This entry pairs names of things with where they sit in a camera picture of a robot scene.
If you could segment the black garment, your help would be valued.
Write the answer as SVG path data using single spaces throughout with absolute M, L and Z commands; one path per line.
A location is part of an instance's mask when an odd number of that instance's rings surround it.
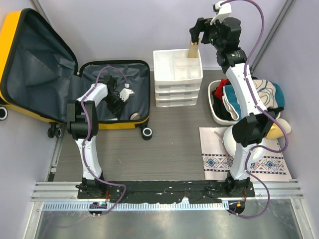
M 242 118 L 241 108 L 238 103 L 234 90 L 225 89 L 224 95 L 220 100 L 215 96 L 215 90 L 212 92 L 213 109 L 218 118 L 227 121 L 237 121 Z M 285 107 L 285 98 L 282 91 L 265 89 L 258 92 L 259 98 L 269 112 L 274 111 L 276 117 Z

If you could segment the yellow Pikachu suitcase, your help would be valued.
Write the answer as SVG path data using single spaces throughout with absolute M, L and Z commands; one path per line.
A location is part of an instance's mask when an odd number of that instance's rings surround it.
M 144 140 L 153 132 L 150 115 L 150 67 L 142 60 L 93 61 L 79 66 L 76 56 L 50 24 L 33 9 L 6 15 L 0 30 L 0 118 L 7 109 L 49 123 L 49 138 L 62 135 L 67 125 L 67 104 L 83 96 L 97 79 L 110 75 L 116 91 L 130 84 L 130 96 L 119 119 L 97 105 L 99 130 L 139 127 Z M 138 112 L 139 120 L 130 120 Z

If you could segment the gold capped lotion bottle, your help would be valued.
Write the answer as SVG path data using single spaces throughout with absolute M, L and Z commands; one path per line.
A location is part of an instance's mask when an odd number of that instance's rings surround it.
M 198 58 L 198 48 L 200 43 L 200 35 L 196 38 L 195 41 L 190 41 L 187 58 Z

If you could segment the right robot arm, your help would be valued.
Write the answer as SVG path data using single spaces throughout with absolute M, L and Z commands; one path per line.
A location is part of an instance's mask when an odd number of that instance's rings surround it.
M 190 30 L 192 44 L 212 44 L 217 50 L 217 63 L 230 80 L 241 110 L 241 119 L 233 126 L 232 136 L 236 141 L 233 164 L 225 179 L 225 191 L 235 197 L 249 188 L 249 167 L 253 155 L 269 132 L 275 113 L 268 113 L 259 100 L 254 83 L 249 75 L 248 60 L 239 47 L 240 20 L 227 17 L 212 22 L 198 18 Z

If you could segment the red garment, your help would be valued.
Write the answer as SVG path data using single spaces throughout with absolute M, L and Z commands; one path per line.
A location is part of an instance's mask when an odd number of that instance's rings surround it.
M 216 88 L 214 94 L 215 94 L 215 96 L 216 96 L 217 98 L 219 98 L 220 100 L 222 99 L 222 96 L 223 96 L 223 87 L 226 86 L 226 85 L 229 84 L 229 83 L 230 83 L 229 79 L 221 79 L 221 81 L 220 81 L 218 87 Z

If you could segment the blue white knitted towel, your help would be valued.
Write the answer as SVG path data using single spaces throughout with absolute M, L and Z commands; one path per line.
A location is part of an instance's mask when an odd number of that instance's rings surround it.
M 284 110 L 285 98 L 280 86 L 267 80 L 253 79 L 258 96 L 268 111 L 274 111 L 276 116 Z M 230 113 L 233 120 L 238 121 L 241 117 L 240 105 L 231 84 L 223 86 L 222 101 L 225 109 Z

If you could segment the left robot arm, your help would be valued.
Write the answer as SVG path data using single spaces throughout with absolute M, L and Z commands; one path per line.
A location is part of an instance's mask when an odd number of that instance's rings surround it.
M 116 87 L 117 80 L 107 75 L 97 79 L 83 96 L 67 104 L 67 131 L 79 148 L 83 166 L 82 181 L 76 185 L 79 199 L 100 199 L 107 191 L 96 148 L 97 105 L 105 101 L 107 109 L 119 119 L 130 94 L 120 97 Z

